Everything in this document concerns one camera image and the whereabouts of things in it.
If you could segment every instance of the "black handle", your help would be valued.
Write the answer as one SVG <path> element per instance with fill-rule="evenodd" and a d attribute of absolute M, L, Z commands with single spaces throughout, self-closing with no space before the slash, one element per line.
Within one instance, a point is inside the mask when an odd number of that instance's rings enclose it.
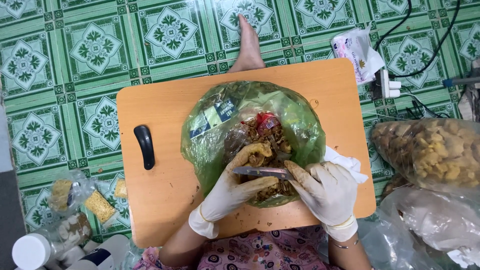
<path fill-rule="evenodd" d="M 144 168 L 150 170 L 155 165 L 155 155 L 153 154 L 153 143 L 150 130 L 145 125 L 139 125 L 133 129 L 135 137 L 137 137 L 138 144 L 142 150 L 144 157 Z"/>

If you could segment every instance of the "white plug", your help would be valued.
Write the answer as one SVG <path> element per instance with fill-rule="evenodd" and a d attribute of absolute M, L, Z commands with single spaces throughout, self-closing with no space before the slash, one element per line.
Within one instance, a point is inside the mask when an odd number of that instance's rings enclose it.
<path fill-rule="evenodd" d="M 388 71 L 386 69 L 380 70 L 380 80 L 382 84 L 383 98 L 397 98 L 400 96 L 402 82 L 390 81 L 388 78 Z"/>

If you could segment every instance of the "latex glove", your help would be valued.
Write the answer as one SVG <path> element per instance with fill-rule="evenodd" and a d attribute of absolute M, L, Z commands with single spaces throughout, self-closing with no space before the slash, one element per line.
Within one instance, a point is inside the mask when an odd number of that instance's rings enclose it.
<path fill-rule="evenodd" d="M 353 215 L 358 184 L 347 169 L 329 161 L 305 170 L 289 160 L 285 166 L 296 179 L 290 183 L 325 231 L 340 242 L 350 239 L 358 229 Z"/>
<path fill-rule="evenodd" d="M 190 213 L 188 223 L 196 233 L 210 239 L 216 238 L 218 236 L 218 226 L 215 221 L 237 209 L 257 192 L 278 183 L 278 178 L 274 176 L 261 177 L 243 184 L 240 183 L 240 176 L 234 173 L 233 169 L 247 163 L 249 156 L 254 153 L 270 157 L 272 150 L 268 145 L 256 143 L 247 145 L 238 152 L 220 175 L 205 200 Z"/>

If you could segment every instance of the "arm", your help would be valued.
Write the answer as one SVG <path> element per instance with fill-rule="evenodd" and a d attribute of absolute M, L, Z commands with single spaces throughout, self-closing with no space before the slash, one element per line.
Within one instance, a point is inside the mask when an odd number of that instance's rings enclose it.
<path fill-rule="evenodd" d="M 328 260 L 330 264 L 345 270 L 371 270 L 372 267 L 362 244 L 358 241 L 355 245 L 357 240 L 358 233 L 344 242 L 328 237 Z M 340 248 L 336 245 L 348 246 L 348 248 Z"/>
<path fill-rule="evenodd" d="M 194 232 L 185 222 L 158 252 L 160 261 L 170 267 L 190 266 L 201 255 L 201 247 L 207 238 Z"/>
<path fill-rule="evenodd" d="M 330 264 L 345 270 L 370 270 L 363 246 L 360 242 L 355 244 L 358 224 L 353 206 L 358 184 L 351 174 L 331 162 L 310 164 L 304 170 L 287 160 L 285 166 L 296 180 L 290 183 L 329 235 Z"/>
<path fill-rule="evenodd" d="M 188 222 L 176 231 L 158 253 L 160 261 L 170 267 L 190 266 L 198 263 L 204 241 L 218 236 L 216 221 L 237 209 L 257 192 L 278 183 L 278 178 L 261 177 L 241 184 L 233 169 L 248 162 L 250 155 L 272 155 L 269 146 L 256 143 L 247 145 L 233 158 L 220 175 L 205 200 L 190 213 Z"/>

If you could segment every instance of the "pink patterned clothing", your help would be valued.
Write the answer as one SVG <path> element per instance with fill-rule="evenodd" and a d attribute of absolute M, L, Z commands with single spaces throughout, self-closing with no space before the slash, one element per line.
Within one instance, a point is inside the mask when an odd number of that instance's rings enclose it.
<path fill-rule="evenodd" d="M 321 226 L 252 233 L 205 243 L 199 270 L 339 270 L 320 260 L 317 246 L 326 242 Z M 172 270 L 146 249 L 133 270 Z"/>

